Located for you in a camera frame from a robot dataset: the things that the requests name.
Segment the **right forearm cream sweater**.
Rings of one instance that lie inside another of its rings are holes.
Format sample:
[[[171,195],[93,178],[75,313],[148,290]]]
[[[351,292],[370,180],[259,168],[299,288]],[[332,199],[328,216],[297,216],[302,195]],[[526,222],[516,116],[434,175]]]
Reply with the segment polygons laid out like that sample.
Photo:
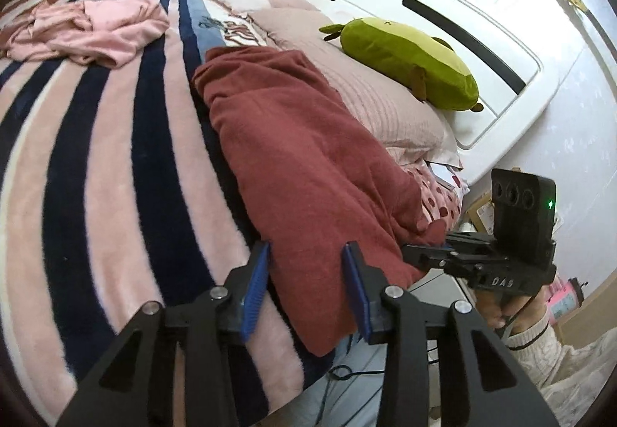
[[[561,343],[544,315],[506,346],[562,426],[580,421],[607,384],[616,365],[616,330],[583,348]]]

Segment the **person's right hand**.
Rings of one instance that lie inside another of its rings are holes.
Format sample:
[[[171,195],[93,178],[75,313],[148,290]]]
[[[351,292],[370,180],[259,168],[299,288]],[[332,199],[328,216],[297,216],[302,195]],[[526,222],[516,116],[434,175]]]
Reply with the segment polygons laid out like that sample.
[[[519,296],[508,303],[498,302],[492,291],[477,290],[476,309],[491,328],[502,329],[510,322],[510,334],[516,335],[527,331],[544,317],[546,290],[547,287],[543,286],[533,299]]]

